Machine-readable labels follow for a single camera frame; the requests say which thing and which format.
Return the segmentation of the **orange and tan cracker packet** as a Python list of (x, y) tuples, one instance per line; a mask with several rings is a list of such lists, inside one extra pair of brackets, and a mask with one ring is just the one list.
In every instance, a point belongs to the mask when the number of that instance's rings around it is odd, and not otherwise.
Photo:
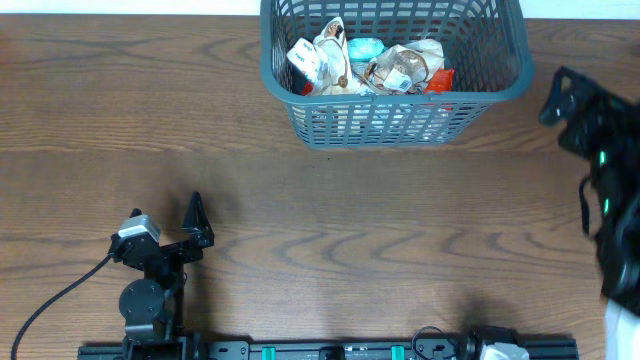
[(454, 69), (439, 69), (435, 72), (428, 85), (426, 86), (425, 93), (443, 93), (451, 92), (453, 88), (455, 70)]

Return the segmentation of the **blue tissue packet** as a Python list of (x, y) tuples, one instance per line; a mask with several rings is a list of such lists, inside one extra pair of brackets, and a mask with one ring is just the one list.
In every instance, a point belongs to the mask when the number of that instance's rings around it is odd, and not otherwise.
[(286, 54), (287, 60), (294, 68), (294, 73), (303, 78), (298, 94), (310, 95), (322, 83), (322, 61), (314, 45), (304, 39), (298, 39)]

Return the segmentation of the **white rice bag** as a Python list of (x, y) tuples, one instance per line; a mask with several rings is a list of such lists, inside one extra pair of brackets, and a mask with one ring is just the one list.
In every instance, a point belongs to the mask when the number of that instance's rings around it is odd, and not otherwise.
[(352, 95), (359, 88), (348, 54), (344, 22), (341, 17), (329, 21), (313, 40), (320, 59), (313, 95)]

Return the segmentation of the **kraft paper snack bag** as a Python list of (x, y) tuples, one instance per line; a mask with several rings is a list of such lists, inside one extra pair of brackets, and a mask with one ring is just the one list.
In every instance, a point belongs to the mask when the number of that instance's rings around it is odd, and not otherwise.
[(394, 45), (355, 73), (379, 94), (421, 93), (444, 68), (443, 46), (434, 39)]

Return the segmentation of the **grey plastic mesh basket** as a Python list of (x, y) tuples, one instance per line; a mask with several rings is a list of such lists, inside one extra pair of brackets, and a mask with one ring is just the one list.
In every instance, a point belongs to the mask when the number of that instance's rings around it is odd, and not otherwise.
[[(303, 95), (306, 80), (286, 54), (336, 17), (347, 39), (377, 38), (387, 47), (440, 42), (454, 72), (451, 91)], [(522, 95), (534, 75), (517, 0), (262, 0), (260, 35), (263, 83), (314, 149), (447, 143), (491, 105)]]

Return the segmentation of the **teal wet wipe packet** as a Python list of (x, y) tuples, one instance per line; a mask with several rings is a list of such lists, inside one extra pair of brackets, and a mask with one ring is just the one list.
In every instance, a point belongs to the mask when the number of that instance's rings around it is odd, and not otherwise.
[(352, 62), (369, 62), (386, 49), (383, 41), (378, 38), (353, 38), (347, 41), (347, 46)]

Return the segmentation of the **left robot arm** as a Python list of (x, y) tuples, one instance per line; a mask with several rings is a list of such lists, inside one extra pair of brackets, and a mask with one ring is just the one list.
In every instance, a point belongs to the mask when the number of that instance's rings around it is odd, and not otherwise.
[(202, 260), (203, 250), (213, 246), (215, 239), (197, 191), (191, 196), (182, 230), (187, 239), (162, 245), (160, 228), (149, 215), (134, 209), (111, 236), (113, 261), (143, 273), (119, 298), (126, 359), (208, 357), (201, 335), (184, 329), (184, 266)]

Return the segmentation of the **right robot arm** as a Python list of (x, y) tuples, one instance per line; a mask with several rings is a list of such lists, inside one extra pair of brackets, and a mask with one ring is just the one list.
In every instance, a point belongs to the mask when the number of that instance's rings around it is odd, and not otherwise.
[(583, 234), (602, 275), (607, 359), (639, 357), (639, 104), (565, 66), (539, 122), (565, 128), (563, 150), (589, 162), (579, 185)]

